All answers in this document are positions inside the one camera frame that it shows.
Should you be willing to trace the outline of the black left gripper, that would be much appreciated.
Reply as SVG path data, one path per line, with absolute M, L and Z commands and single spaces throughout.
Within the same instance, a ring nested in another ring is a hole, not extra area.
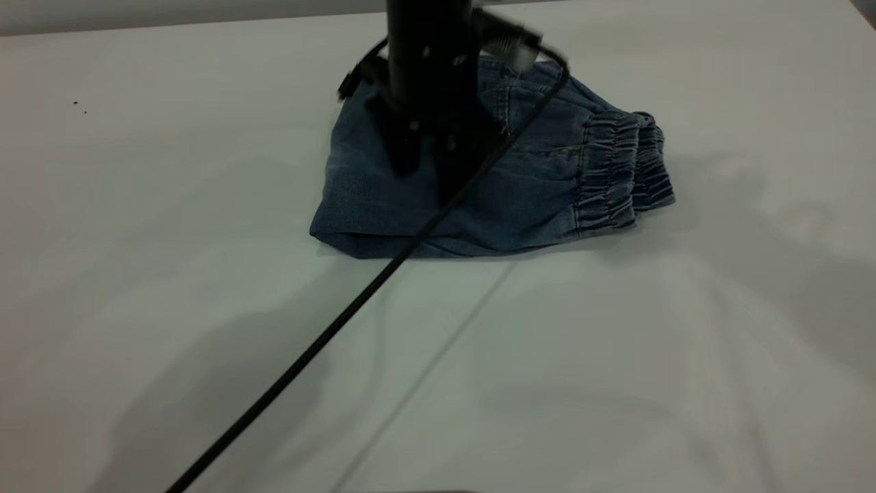
M 386 153 L 397 177 L 420 165 L 420 131 L 435 141 L 444 206 L 504 143 L 478 100 L 480 41 L 470 1 L 388 1 Z

